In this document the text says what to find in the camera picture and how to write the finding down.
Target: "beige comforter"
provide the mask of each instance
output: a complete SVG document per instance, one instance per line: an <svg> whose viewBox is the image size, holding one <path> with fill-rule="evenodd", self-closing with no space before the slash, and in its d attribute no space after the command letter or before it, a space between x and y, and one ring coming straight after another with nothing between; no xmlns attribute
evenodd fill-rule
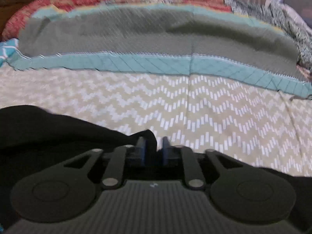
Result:
<svg viewBox="0 0 312 234"><path fill-rule="evenodd" d="M312 102L213 76L40 69L0 74L0 108L36 105L132 134L158 147L214 148L254 166L312 175Z"/></svg>

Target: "ribbed plastic surface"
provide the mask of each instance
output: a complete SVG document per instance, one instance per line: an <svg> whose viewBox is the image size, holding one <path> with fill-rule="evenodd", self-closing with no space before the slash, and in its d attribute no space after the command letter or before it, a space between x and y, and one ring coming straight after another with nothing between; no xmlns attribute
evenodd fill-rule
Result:
<svg viewBox="0 0 312 234"><path fill-rule="evenodd" d="M105 191L86 213L55 224L21 220L6 234L295 234L287 221L253 226L226 218L200 191L179 181L127 181Z"/></svg>

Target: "teal trim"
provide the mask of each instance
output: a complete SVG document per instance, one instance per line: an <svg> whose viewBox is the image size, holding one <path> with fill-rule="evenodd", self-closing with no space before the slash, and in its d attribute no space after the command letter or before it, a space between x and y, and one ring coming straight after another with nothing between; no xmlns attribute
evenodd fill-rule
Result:
<svg viewBox="0 0 312 234"><path fill-rule="evenodd" d="M97 69L122 73L165 75L205 74L221 76L269 90L306 97L312 94L311 83L275 75L223 57L209 55L173 56L160 54L118 54L113 52L72 53L28 58L16 52L8 59L15 69L69 68Z"/></svg>
<svg viewBox="0 0 312 234"><path fill-rule="evenodd" d="M10 39L0 42L0 67L7 61L7 58L12 56L18 47L18 39Z"/></svg>

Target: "black fabric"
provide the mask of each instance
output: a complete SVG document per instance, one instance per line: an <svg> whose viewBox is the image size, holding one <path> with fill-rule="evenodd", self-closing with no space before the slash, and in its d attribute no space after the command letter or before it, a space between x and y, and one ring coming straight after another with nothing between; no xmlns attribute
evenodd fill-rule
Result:
<svg viewBox="0 0 312 234"><path fill-rule="evenodd" d="M126 136L34 106L0 109L0 223L7 229L19 219L9 195L23 177L93 148L111 152L117 146L135 144L140 136L146 139L146 163L151 164L156 158L157 142L149 130ZM265 170L288 180L294 187L297 200L290 220L300 230L308 230L312 225L312 178Z"/></svg>

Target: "blue patterned fabric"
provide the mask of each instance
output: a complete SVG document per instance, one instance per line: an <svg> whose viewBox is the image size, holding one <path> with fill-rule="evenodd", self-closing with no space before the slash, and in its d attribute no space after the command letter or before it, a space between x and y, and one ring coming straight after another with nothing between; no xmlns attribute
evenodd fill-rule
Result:
<svg viewBox="0 0 312 234"><path fill-rule="evenodd" d="M7 61L7 59L16 52L17 48L17 39L0 42L0 67L2 66L3 62Z"/></svg>

